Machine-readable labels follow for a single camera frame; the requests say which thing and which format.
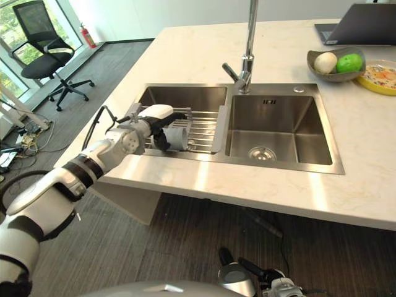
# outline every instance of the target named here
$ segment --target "black office chair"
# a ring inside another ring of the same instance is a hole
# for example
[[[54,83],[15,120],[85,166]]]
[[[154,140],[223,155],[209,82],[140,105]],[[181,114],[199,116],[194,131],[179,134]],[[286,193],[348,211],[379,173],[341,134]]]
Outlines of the black office chair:
[[[83,82],[71,84],[67,83],[56,73],[59,68],[65,66],[66,63],[73,57],[74,50],[56,33],[45,9],[44,2],[30,1],[15,5],[12,9],[14,10],[19,24],[26,35],[27,41],[13,49],[10,52],[10,56],[14,59],[18,59],[18,57],[15,55],[15,52],[27,43],[30,43],[37,50],[43,53],[42,56],[38,57],[29,65],[26,65],[26,67],[24,67],[22,70],[21,75],[28,79],[43,79],[45,77],[53,79],[54,74],[58,76],[61,80],[61,85],[46,97],[50,101],[54,101],[53,96],[59,93],[61,94],[56,104],[57,111],[62,110],[60,104],[67,93],[75,92],[84,96],[85,101],[89,101],[86,94],[76,90],[75,88],[88,83],[91,87],[93,87],[95,84],[92,82],[92,80],[85,80]],[[70,49],[72,53],[68,53],[67,51],[60,53],[49,52],[51,49],[53,50],[60,48]]]

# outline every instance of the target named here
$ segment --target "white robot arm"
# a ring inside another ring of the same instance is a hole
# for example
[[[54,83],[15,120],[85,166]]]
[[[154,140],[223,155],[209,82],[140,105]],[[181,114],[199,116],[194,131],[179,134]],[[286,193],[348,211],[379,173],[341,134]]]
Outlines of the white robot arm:
[[[181,118],[184,115],[174,113],[172,106],[152,105],[16,197],[0,225],[0,295],[28,296],[39,243],[57,237],[70,224],[74,203],[98,178],[126,155],[143,154],[146,137],[153,135],[166,150],[169,144],[162,127]]]
[[[131,114],[123,119],[128,122],[110,129],[105,139],[84,149],[63,167],[50,171],[16,197],[0,224],[0,296],[27,297],[32,289],[30,277],[40,242],[57,237],[70,224],[75,217],[75,202],[95,181],[118,166],[126,155],[143,154],[146,137],[153,136],[157,148],[167,150],[170,144],[162,128],[182,118],[185,115],[174,113],[169,105],[152,105],[138,116]],[[224,288],[195,282],[143,282],[86,296],[172,297],[180,293],[188,297],[257,296],[248,272],[234,263],[232,256],[229,258],[223,263],[222,273],[219,272],[219,285]],[[260,270],[253,264],[245,266],[272,284],[270,290],[263,290],[263,296],[303,296],[300,288],[282,273]]]

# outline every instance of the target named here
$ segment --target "white countertop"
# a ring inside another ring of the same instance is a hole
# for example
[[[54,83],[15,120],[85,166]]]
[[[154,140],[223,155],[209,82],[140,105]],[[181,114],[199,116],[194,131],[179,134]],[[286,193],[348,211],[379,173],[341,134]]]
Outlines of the white countertop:
[[[317,83],[345,175],[131,155],[101,181],[396,230],[396,97],[354,82],[322,82],[310,73],[308,50],[335,48],[320,42],[314,24],[331,22],[337,20],[258,22],[252,83]],[[222,63],[240,70],[246,38],[247,24],[166,28],[105,104],[123,116],[145,84],[230,83]],[[396,60],[394,46],[361,49],[366,59]],[[90,143],[103,138],[110,125],[105,118]],[[55,166],[80,152],[90,123]]]

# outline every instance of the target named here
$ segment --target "fire extinguisher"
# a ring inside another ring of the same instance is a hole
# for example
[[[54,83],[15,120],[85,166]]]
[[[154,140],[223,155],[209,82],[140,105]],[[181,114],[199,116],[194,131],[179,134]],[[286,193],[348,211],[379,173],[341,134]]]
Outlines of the fire extinguisher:
[[[88,43],[90,48],[96,48],[97,47],[95,42],[93,42],[92,37],[89,34],[88,30],[86,28],[84,28],[82,23],[80,25],[80,32],[81,32],[82,36],[84,37],[85,41]]]

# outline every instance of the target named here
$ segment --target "chair armrest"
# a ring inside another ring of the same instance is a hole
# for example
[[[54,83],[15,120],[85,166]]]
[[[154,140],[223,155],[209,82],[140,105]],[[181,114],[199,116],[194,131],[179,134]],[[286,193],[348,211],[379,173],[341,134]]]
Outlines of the chair armrest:
[[[53,50],[54,48],[68,48],[73,51],[72,55],[74,55],[74,49],[66,42],[64,42],[61,37],[57,37],[54,40],[51,40],[46,46],[44,46],[43,49],[46,54],[51,54],[49,50]]]
[[[30,42],[27,40],[27,41],[21,43],[21,44],[20,44],[19,46],[17,46],[16,48],[10,50],[10,51],[8,52],[8,55],[9,55],[12,59],[18,59],[18,57],[15,55],[15,52],[16,52],[17,50],[19,50],[21,47],[25,46],[27,43],[30,43]]]

